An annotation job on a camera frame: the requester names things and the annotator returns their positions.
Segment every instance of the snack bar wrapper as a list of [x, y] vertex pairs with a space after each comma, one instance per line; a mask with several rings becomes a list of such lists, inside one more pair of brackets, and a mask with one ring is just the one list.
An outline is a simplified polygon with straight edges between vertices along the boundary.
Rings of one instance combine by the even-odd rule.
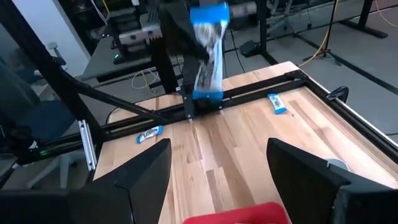
[[207, 62], [201, 61], [193, 87], [194, 100], [208, 98], [223, 99], [223, 36], [229, 22], [228, 4], [193, 7], [190, 11], [197, 41], [209, 54]]

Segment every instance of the desk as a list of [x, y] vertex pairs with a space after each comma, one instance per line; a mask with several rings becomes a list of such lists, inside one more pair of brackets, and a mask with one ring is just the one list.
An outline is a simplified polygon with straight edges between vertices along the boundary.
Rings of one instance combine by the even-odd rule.
[[[106, 37], [100, 40], [88, 62], [85, 72], [81, 76], [83, 81], [96, 78], [99, 82], [105, 82], [112, 78], [128, 75], [154, 66], [151, 62], [150, 55], [146, 58], [115, 65], [113, 59], [114, 56], [119, 53], [119, 50], [111, 49], [112, 41], [112, 37]], [[142, 45], [138, 46], [137, 49], [140, 50], [144, 48], [145, 46]]]
[[[298, 69], [285, 62], [223, 80], [224, 90]], [[267, 98], [164, 127], [161, 136], [136, 144], [137, 134], [103, 144], [95, 179], [117, 168], [162, 138], [172, 142], [169, 188], [159, 223], [182, 223], [207, 213], [274, 201], [281, 203], [266, 159], [269, 137], [322, 158], [344, 160], [349, 169], [398, 188], [398, 165], [351, 127], [307, 87], [280, 94], [288, 112], [274, 114]], [[140, 102], [148, 109], [181, 103], [164, 95]], [[124, 110], [109, 122], [134, 116]]]

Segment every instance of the red object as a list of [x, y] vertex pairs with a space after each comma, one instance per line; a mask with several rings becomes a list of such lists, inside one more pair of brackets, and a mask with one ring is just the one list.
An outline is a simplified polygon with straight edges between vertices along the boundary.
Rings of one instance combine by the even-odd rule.
[[289, 220], [282, 206], [267, 202], [248, 208], [188, 218], [183, 224], [288, 224]]

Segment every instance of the floor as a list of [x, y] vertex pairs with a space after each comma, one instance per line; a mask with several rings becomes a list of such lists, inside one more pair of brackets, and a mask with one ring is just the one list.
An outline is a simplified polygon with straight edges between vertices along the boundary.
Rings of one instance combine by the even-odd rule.
[[[377, 0], [379, 7], [383, 8], [395, 4], [394, 0]], [[336, 20], [359, 15], [363, 1], [341, 0], [336, 12]], [[313, 26], [326, 24], [330, 18], [331, 6], [323, 9], [317, 9], [310, 12], [310, 19]], [[388, 18], [392, 23], [398, 24], [398, 7], [388, 9], [382, 12], [384, 17]], [[292, 26], [295, 31], [306, 29], [309, 22], [307, 13], [296, 16], [292, 20]], [[361, 67], [365, 71], [372, 73], [374, 76], [398, 87], [398, 76], [395, 75], [396, 58], [398, 57], [398, 29], [387, 24], [381, 19], [378, 13], [369, 15], [368, 26], [387, 32], [389, 36], [385, 39], [377, 39], [368, 34], [347, 28], [341, 24], [335, 24], [331, 33], [330, 48], [331, 50], [346, 59], [347, 61]], [[287, 31], [283, 29], [276, 30], [271, 37], [279, 36], [285, 32], [291, 32], [292, 27]], [[317, 44], [322, 42], [326, 28], [313, 29], [303, 32], [302, 35], [314, 41]], [[259, 40], [258, 30], [253, 27], [246, 30], [234, 32], [235, 45], [239, 47], [248, 40]], [[226, 35], [226, 50], [233, 49], [231, 34]], [[293, 37], [284, 37], [281, 39], [268, 42], [268, 51], [278, 62], [292, 61], [300, 64], [302, 59], [311, 56], [316, 49]], [[243, 65], [245, 72], [256, 70], [258, 68], [269, 66], [269, 64], [260, 55], [244, 58], [239, 54], [239, 59]], [[243, 73], [243, 69], [239, 65], [239, 61], [235, 52], [225, 54], [226, 61], [226, 77]], [[352, 71], [348, 67], [338, 66], [331, 58], [314, 59], [310, 63], [304, 65], [302, 69], [321, 83], [329, 90], [333, 90], [339, 86], [347, 86], [350, 90], [348, 97], [348, 105], [356, 110], [361, 116], [370, 121], [373, 125], [385, 133], [398, 132], [398, 96], [384, 89], [383, 87], [364, 78], [360, 74]], [[175, 67], [176, 73], [179, 73], [178, 67]], [[97, 85], [94, 80], [88, 82], [90, 85]], [[142, 77], [134, 80], [134, 86], [143, 86], [145, 84]], [[153, 97], [153, 94], [162, 94], [161, 88], [157, 88], [155, 93], [149, 93], [145, 88], [133, 90], [131, 79], [122, 82], [113, 83], [111, 85], [99, 87], [98, 90], [107, 92], [122, 99], [135, 102]], [[113, 110], [113, 106], [82, 96], [87, 107], [94, 114], [100, 124], [104, 124]], [[77, 124], [71, 126], [67, 133], [75, 133], [78, 131]], [[391, 136], [398, 142], [398, 135]], [[48, 161], [40, 162], [44, 166]], [[32, 178], [35, 172], [32, 170], [40, 170], [41, 168], [20, 168], [11, 177], [7, 188], [24, 188], [26, 180]], [[85, 179], [86, 167], [85, 162], [79, 162], [77, 167], [71, 169], [69, 187], [76, 188], [81, 186]], [[40, 188], [56, 188], [59, 185], [58, 172], [53, 172], [48, 178], [39, 183]]]

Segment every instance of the wall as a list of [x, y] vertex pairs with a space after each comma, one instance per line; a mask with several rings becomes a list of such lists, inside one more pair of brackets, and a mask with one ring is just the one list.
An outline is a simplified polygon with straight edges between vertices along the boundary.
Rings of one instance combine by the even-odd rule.
[[56, 42], [67, 62], [67, 72], [82, 75], [90, 55], [57, 0], [12, 0], [36, 35], [47, 47]]

